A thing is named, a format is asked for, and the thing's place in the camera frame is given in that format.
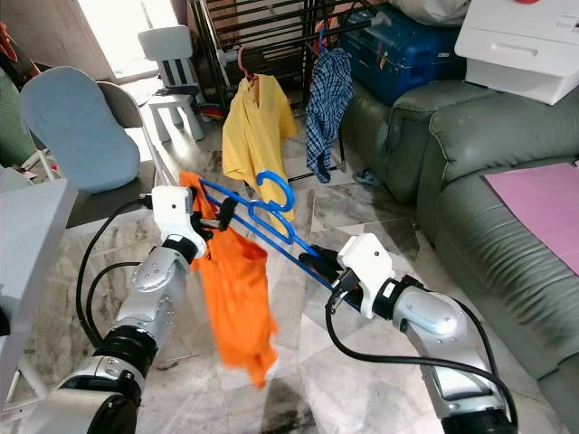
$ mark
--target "hanger hook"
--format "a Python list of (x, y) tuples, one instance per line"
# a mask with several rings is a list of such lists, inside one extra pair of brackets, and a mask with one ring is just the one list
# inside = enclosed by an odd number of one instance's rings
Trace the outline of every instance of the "hanger hook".
[(240, 47), (240, 49), (237, 51), (237, 66), (239, 66), (239, 69), (243, 72), (243, 74), (245, 74), (245, 78), (247, 80), (251, 80), (253, 78), (253, 75), (247, 71), (247, 68), (245, 68), (245, 66), (243, 66), (242, 55), (244, 50), (245, 47)]
[(326, 32), (326, 25), (322, 24), (322, 28), (319, 31), (319, 50), (321, 52), (327, 52), (327, 48), (326, 45), (324, 45), (323, 40), (324, 40), (324, 33)]

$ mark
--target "sofa cushion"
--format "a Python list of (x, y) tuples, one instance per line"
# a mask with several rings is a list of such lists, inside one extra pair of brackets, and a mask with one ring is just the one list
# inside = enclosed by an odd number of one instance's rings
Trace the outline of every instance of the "sofa cushion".
[(479, 172), (448, 185), (437, 224), (479, 280), (545, 352), (579, 353), (579, 277), (531, 234)]

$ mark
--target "blue clothes hanger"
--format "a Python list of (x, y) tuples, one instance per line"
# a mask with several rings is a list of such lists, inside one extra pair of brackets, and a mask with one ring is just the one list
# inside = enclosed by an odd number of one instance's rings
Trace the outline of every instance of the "blue clothes hanger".
[[(261, 200), (255, 200), (255, 199), (248, 201), (244, 197), (241, 197), (239, 194), (232, 192), (231, 190), (228, 190), (228, 189), (220, 186), (219, 184), (212, 183), (211, 181), (207, 181), (206, 179), (203, 179), (203, 178), (200, 178), (199, 182), (201, 183), (201, 185), (203, 185), (205, 187), (212, 188), (212, 189), (218, 191), (219, 193), (223, 193), (226, 196), (233, 198), (238, 204), (245, 206), (247, 208), (247, 213), (252, 218), (252, 220), (254, 220), (257, 223), (257, 225), (251, 224), (250, 222), (245, 221), (239, 215), (234, 214), (233, 218), (237, 222), (241, 223), (243, 226), (245, 226), (247, 229), (249, 229), (250, 231), (255, 233), (262, 240), (266, 241), (275, 250), (277, 250), (279, 253), (281, 253), (286, 258), (291, 260), (298, 267), (300, 267), (301, 269), (306, 271), (312, 278), (317, 280), (319, 283), (324, 285), (326, 288), (331, 289), (332, 286), (329, 283), (327, 283), (316, 271), (306, 267), (303, 263), (301, 263), (299, 261), (298, 258), (294, 257), (289, 252), (287, 252), (278, 242), (276, 242), (273, 239), (273, 238), (277, 238), (278, 240), (281, 240), (285, 244), (288, 244), (288, 245), (292, 245), (292, 244), (296, 243), (304, 251), (306, 251), (310, 255), (312, 255), (316, 258), (319, 257), (319, 254), (315, 250), (313, 250), (309, 246), (309, 244), (307, 244), (304, 240), (302, 240), (300, 238), (300, 236), (293, 229), (293, 226), (291, 226), (291, 223), (282, 214), (282, 212), (290, 211), (296, 202), (295, 197), (293, 195), (293, 192), (291, 191), (288, 183), (281, 176), (279, 176), (278, 174), (275, 174), (269, 170), (266, 170), (264, 172), (259, 172), (257, 174), (257, 176), (255, 177), (255, 181), (257, 182), (257, 185), (263, 185), (264, 181), (266, 181), (266, 180), (272, 181), (279, 188), (281, 188), (281, 191), (283, 191), (285, 196), (286, 196), (285, 204), (280, 205), (279, 203), (275, 203), (274, 201), (269, 201), (268, 203), (265, 203)], [(205, 191), (205, 196), (207, 197), (207, 199), (211, 203), (221, 207), (222, 203), (219, 202), (217, 199), (215, 199), (213, 196), (211, 196), (207, 191)], [(256, 213), (257, 209), (262, 209), (262, 210), (265, 210), (268, 213), (272, 214), (283, 225), (283, 228), (285, 229), (287, 235), (281, 233), (280, 231), (275, 229), (273, 226), (271, 226), (271, 224), (269, 222), (264, 221), (260, 216), (258, 216)], [(267, 230), (268, 232), (270, 232), (273, 235), (273, 238), (270, 238), (270, 236), (268, 236), (266, 233), (264, 233), (264, 231), (262, 231), (260, 228), (258, 228), (258, 225), (261, 226), (262, 228), (264, 228), (265, 230)]]
[(319, 31), (319, 50), (323, 53), (327, 52), (326, 45), (322, 42), (324, 40), (324, 33), (326, 32), (326, 25), (323, 24), (321, 30)]

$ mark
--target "white child chair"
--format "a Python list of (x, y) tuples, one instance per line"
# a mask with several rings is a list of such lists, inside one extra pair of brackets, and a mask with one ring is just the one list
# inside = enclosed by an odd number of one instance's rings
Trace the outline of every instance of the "white child chair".
[[(199, 82), (193, 65), (189, 60), (193, 55), (189, 28), (185, 25), (177, 25), (151, 29), (139, 33), (138, 40), (147, 59), (157, 62), (161, 80), (169, 90), (168, 94), (155, 95), (148, 101), (159, 140), (165, 142), (171, 139), (163, 119), (159, 115), (159, 109), (169, 109), (171, 119), (175, 125), (183, 122), (178, 111), (178, 109), (181, 109), (189, 124), (193, 138), (201, 140), (204, 134), (199, 121), (191, 109), (192, 94), (195, 95), (195, 100), (198, 103), (204, 103), (204, 98), (199, 91)], [(181, 88), (184, 93), (189, 94), (172, 93), (171, 90), (176, 90), (176, 88)]]

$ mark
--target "pink mat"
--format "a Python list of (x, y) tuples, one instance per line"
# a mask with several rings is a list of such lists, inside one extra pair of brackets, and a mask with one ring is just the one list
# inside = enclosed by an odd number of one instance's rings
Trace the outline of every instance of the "pink mat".
[(519, 221), (579, 275), (579, 166), (545, 165), (485, 178)]

